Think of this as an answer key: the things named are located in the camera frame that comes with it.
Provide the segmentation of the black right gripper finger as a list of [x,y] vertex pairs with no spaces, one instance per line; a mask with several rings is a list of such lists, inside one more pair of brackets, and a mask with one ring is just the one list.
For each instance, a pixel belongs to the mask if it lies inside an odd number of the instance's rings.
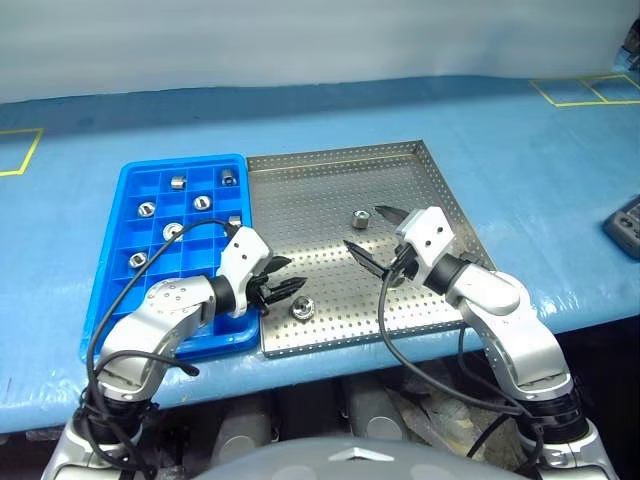
[[373,255],[361,247],[360,245],[344,240],[343,241],[348,253],[354,258],[354,260],[363,267],[366,271],[374,275],[376,278],[385,279],[389,273],[389,269],[382,264],[378,263]]
[[408,217],[406,210],[387,205],[376,205],[375,211],[395,227],[400,226]]

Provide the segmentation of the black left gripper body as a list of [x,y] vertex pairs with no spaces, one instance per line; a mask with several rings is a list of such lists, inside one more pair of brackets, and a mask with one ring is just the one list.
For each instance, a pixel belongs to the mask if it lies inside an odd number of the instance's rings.
[[262,316],[269,314],[267,297],[270,295],[270,288],[267,286],[269,275],[261,273],[253,276],[246,287],[247,305],[256,308]]

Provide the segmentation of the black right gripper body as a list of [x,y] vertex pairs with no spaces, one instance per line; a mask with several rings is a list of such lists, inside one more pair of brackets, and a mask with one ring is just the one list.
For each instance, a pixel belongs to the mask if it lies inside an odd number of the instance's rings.
[[405,281],[414,287],[422,287],[423,283],[417,276],[420,265],[419,256],[410,244],[399,244],[394,249],[394,259],[388,267],[386,280],[389,288],[397,288]]

